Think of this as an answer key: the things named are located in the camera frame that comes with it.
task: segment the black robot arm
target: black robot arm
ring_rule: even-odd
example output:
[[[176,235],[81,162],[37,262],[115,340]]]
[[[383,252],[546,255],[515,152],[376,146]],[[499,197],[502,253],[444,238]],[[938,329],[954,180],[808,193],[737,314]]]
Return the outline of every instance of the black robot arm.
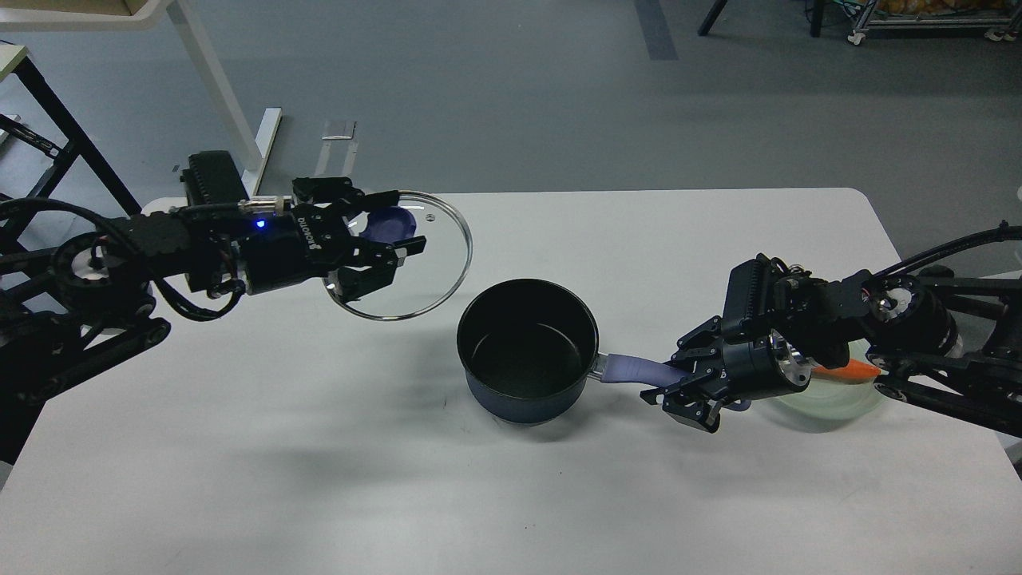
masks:
[[[0,256],[0,274],[29,276],[0,290],[0,409],[40,405],[161,342],[170,324],[150,318],[152,286],[196,322],[222,318],[245,294],[313,277],[329,278],[330,297],[346,303],[389,285],[405,257],[425,248],[414,218],[396,206],[397,191],[365,194],[347,178],[299,178],[289,198],[241,191],[223,201],[240,187],[233,163],[226,154],[212,163],[197,155],[182,178],[191,204],[169,211],[108,219],[53,199],[0,202],[0,221],[65,210],[96,228],[55,248]],[[367,224],[356,233],[350,226],[362,213]],[[191,292],[227,296],[227,304],[193,304],[165,279],[180,274]],[[64,312],[25,305],[44,293]]]
[[[1022,280],[956,278],[931,265],[1019,238],[1022,227],[1003,223],[841,281],[760,253],[732,270],[724,314],[678,341],[667,364],[691,376],[641,395],[679,422],[712,433],[721,408],[801,392],[812,368],[844,367],[847,343],[866,339],[867,357],[888,372],[875,383],[884,395],[1022,436]],[[910,273],[923,266],[929,267]],[[965,352],[950,312],[993,323],[981,348]],[[915,376],[946,390],[911,381]]]

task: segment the white table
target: white table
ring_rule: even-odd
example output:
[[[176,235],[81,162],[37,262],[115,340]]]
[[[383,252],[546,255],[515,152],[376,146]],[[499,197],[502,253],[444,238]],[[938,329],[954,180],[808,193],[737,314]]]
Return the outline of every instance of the white table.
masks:
[[[465,305],[520,276],[662,360],[762,250],[840,278],[896,259],[851,189],[451,195],[462,290],[407,323],[318,282],[172,319],[156,349],[50,402],[0,491],[31,573],[1008,573],[1022,483],[993,433],[896,402],[805,433],[769,405],[708,435],[591,383],[535,428],[472,399]]]

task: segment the black cable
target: black cable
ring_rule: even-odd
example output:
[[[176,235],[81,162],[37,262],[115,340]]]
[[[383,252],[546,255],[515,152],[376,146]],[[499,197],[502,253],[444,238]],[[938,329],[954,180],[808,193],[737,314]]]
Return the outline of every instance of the black cable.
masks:
[[[1001,222],[1001,226],[985,231],[980,231],[958,239],[953,239],[946,243],[931,247],[920,253],[902,259],[875,275],[883,277],[893,273],[909,273],[915,269],[925,267],[933,261],[942,259],[953,253],[978,247],[986,243],[995,241],[1007,241],[1012,239],[1022,239],[1022,226],[1009,226],[1008,222]]]
[[[807,21],[809,23],[812,23],[812,18],[809,17],[809,14],[812,13],[812,8],[809,7],[809,2],[811,0],[803,0],[802,1],[802,15],[805,16],[805,21]],[[845,2],[834,1],[833,3],[838,4],[838,5],[841,6],[841,11],[844,12],[844,19],[839,19],[837,21],[832,21],[830,23],[821,23],[820,26],[822,28],[830,28],[830,27],[833,27],[833,26],[838,26],[838,25],[844,23],[846,21],[849,21],[849,20],[851,20],[852,18],[855,17],[855,14],[848,13],[847,5],[846,5]]]
[[[234,292],[227,305],[219,310],[205,309],[195,305],[182,296],[180,292],[175,290],[166,279],[158,277],[157,274],[153,272],[146,260],[145,254],[138,247],[138,245],[132,241],[131,237],[123,233],[117,226],[110,224],[109,221],[103,215],[100,215],[92,209],[75,205],[74,203],[67,203],[66,201],[51,199],[49,197],[17,197],[14,199],[8,199],[6,201],[0,201],[0,221],[10,219],[26,210],[31,210],[32,212],[67,211],[92,223],[96,226],[96,229],[103,231],[107,236],[112,238],[126,250],[128,250],[132,256],[138,257],[142,261],[146,271],[153,277],[152,282],[156,285],[156,289],[159,290],[164,299],[167,300],[168,305],[170,305],[171,309],[182,318],[193,322],[211,322],[218,320],[234,309],[234,306],[236,306],[238,301],[241,299],[242,293],[238,291]]]

